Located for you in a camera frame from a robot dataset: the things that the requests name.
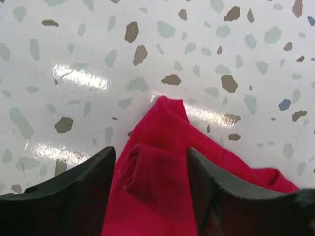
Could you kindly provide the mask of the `crimson pink t shirt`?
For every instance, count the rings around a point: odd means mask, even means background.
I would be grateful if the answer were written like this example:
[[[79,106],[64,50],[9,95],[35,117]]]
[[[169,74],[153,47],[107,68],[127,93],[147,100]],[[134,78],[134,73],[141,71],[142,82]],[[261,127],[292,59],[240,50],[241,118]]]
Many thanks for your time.
[[[192,126],[182,100],[159,97],[134,128],[114,170],[104,236],[195,236],[187,149],[250,183],[290,193],[273,168],[253,169]]]

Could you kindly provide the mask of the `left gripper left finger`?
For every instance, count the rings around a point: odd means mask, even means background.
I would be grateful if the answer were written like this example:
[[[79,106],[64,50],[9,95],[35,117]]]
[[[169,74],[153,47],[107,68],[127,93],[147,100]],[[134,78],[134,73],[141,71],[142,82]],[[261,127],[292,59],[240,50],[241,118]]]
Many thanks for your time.
[[[2,236],[99,236],[116,152],[106,147],[85,162],[22,194],[0,197]]]

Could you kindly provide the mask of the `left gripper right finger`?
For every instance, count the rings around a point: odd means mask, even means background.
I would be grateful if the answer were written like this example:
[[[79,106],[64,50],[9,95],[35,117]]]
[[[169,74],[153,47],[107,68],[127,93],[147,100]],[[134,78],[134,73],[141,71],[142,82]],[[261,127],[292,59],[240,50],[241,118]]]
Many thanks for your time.
[[[200,236],[313,236],[315,190],[281,193],[249,183],[187,150],[192,205]]]

